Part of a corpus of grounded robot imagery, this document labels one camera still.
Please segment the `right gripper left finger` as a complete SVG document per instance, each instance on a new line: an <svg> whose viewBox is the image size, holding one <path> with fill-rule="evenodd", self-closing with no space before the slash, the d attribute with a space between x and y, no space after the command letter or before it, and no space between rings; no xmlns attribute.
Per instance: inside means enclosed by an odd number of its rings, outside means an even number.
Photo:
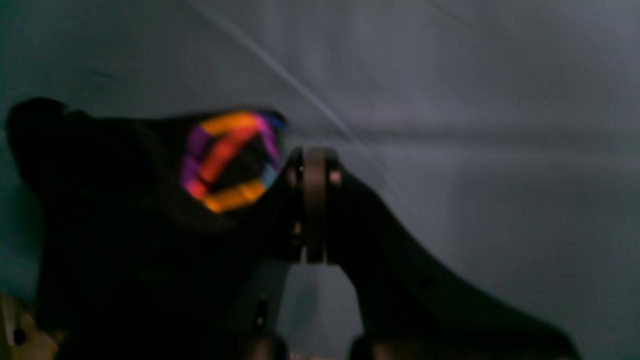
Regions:
<svg viewBox="0 0 640 360"><path fill-rule="evenodd" d="M327 243L327 150L297 148L220 253L220 358L288 360L277 333L291 267L322 264Z"/></svg>

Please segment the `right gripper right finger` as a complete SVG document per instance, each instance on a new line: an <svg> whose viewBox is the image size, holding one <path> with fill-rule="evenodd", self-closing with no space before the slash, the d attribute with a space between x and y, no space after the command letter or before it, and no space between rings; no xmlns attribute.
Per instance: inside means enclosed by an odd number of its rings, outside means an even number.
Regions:
<svg viewBox="0 0 640 360"><path fill-rule="evenodd" d="M557 326L446 267L386 203L326 155L327 259L354 285L364 332L352 360L580 360Z"/></svg>

